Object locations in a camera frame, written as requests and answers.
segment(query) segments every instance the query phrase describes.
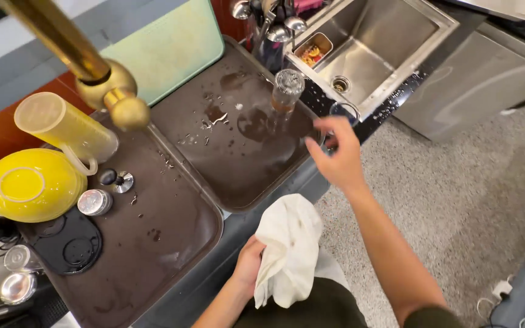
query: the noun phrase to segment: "stack of yellow bowls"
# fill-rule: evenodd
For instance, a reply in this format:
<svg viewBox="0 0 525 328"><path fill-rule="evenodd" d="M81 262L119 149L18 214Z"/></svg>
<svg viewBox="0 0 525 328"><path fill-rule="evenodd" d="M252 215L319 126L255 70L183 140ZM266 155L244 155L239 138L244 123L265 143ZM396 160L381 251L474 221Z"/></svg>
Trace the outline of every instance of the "stack of yellow bowls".
<svg viewBox="0 0 525 328"><path fill-rule="evenodd" d="M20 222L52 220L74 206L86 186L86 176L61 152L12 153L0 160L0 214Z"/></svg>

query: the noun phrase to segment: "stainless steel sink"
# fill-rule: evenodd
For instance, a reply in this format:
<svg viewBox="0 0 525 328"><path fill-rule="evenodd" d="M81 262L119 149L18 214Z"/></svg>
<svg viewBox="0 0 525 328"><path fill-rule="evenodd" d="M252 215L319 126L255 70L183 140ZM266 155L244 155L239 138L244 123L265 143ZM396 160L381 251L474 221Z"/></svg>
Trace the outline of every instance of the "stainless steel sink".
<svg viewBox="0 0 525 328"><path fill-rule="evenodd" d="M320 32L334 50L313 69L287 58L331 98L352 103L364 120L458 26L424 0L340 0L312 17L297 44Z"/></svg>

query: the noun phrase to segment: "pink sponge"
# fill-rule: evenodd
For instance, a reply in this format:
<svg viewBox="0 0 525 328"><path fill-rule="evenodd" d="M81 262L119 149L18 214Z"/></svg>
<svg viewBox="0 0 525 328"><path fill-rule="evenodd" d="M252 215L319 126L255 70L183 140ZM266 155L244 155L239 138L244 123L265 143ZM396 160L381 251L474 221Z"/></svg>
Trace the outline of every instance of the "pink sponge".
<svg viewBox="0 0 525 328"><path fill-rule="evenodd" d="M297 14L310 9L321 7L323 0L295 0L295 7L297 8Z"/></svg>

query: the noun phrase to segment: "hand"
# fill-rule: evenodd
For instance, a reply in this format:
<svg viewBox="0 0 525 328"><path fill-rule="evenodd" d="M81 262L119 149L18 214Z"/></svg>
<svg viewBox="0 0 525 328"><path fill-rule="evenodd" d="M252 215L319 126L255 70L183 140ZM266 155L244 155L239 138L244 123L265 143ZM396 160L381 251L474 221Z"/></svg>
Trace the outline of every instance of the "hand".
<svg viewBox="0 0 525 328"><path fill-rule="evenodd" d="M335 139L326 142L328 146L339 145L338 150L330 157L313 139L305 139L307 150L315 160L319 172L346 194L355 190L368 190L362 173L360 141L348 119L330 116L315 120L313 125L324 133L333 131Z"/></svg>
<svg viewBox="0 0 525 328"><path fill-rule="evenodd" d="M261 267L261 252L265 247L265 244L252 235L240 251L236 268L230 278L235 283L242 285L248 299L254 296L254 286Z"/></svg>

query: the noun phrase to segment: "gray carpet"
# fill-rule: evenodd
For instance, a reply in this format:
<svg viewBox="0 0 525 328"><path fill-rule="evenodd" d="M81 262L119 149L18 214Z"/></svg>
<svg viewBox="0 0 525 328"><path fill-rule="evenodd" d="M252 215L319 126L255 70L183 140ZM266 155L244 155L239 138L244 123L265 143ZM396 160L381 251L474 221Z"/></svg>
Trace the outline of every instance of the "gray carpet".
<svg viewBox="0 0 525 328"><path fill-rule="evenodd" d="M362 148L376 197L466 327L500 279L525 259L525 110L434 144L395 119ZM396 326L370 265L351 207L332 187L318 201L320 244L342 265L371 327Z"/></svg>

